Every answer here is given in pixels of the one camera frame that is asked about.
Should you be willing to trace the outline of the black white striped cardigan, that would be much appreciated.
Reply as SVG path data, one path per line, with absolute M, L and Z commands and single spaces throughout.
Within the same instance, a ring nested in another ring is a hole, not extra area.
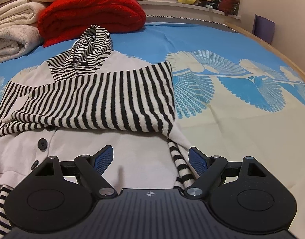
M 172 67 L 130 58 L 108 31 L 89 27 L 66 50 L 19 74 L 0 102 L 0 238 L 4 204 L 46 158 L 70 161 L 111 145 L 105 179 L 116 190 L 181 188 L 195 177 L 175 109 Z

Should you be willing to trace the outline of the blue cream patterned bedspread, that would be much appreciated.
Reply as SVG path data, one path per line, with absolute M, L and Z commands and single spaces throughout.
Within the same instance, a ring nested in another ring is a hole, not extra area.
M 102 70 L 172 66 L 179 149 L 240 160 L 251 155 L 297 201 L 291 232 L 305 238 L 305 81 L 283 59 L 222 25 L 148 23 L 111 36 Z M 104 145 L 114 161 L 104 173 L 117 190 L 169 188 L 174 155 L 161 134 L 46 129 L 0 138 L 0 238 L 11 229 L 4 202 L 12 188 L 46 157 L 72 160 Z

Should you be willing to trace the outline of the cream folded quilt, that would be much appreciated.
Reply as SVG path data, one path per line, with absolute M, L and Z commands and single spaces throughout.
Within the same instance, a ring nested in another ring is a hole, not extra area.
M 15 0 L 0 5 L 0 63 L 19 58 L 42 44 L 37 22 L 46 4 Z

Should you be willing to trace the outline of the red folded blanket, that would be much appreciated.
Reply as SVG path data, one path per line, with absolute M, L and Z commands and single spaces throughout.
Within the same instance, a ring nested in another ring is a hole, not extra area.
M 146 14 L 136 0 L 56 0 L 38 18 L 44 47 L 76 39 L 92 25 L 109 33 L 138 31 Z

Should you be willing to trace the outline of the wooden bed frame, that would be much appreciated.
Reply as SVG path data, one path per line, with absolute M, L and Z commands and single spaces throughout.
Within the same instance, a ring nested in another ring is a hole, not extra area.
M 280 57 L 281 60 L 283 60 L 285 63 L 287 63 L 300 77 L 301 79 L 305 82 L 305 72 L 297 66 L 291 59 L 289 59 L 287 56 L 285 56 L 283 53 L 278 51 L 276 48 L 274 48 L 272 45 L 268 44 L 267 42 L 261 40 L 260 38 L 256 37 L 255 35 L 251 34 L 250 32 L 246 31 L 245 29 L 242 29 L 241 27 L 234 25 L 232 23 L 225 22 L 225 24 L 232 28 L 233 30 L 241 33 L 242 35 L 249 37 L 256 41 L 258 44 L 260 44 L 262 47 L 267 49 L 268 51 L 272 52 L 275 54 L 277 57 Z

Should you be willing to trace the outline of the purple board on wall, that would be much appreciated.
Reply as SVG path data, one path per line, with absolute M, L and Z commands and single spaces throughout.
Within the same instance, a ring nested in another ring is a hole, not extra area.
M 252 34 L 268 44 L 272 44 L 276 23 L 259 15 L 255 15 Z

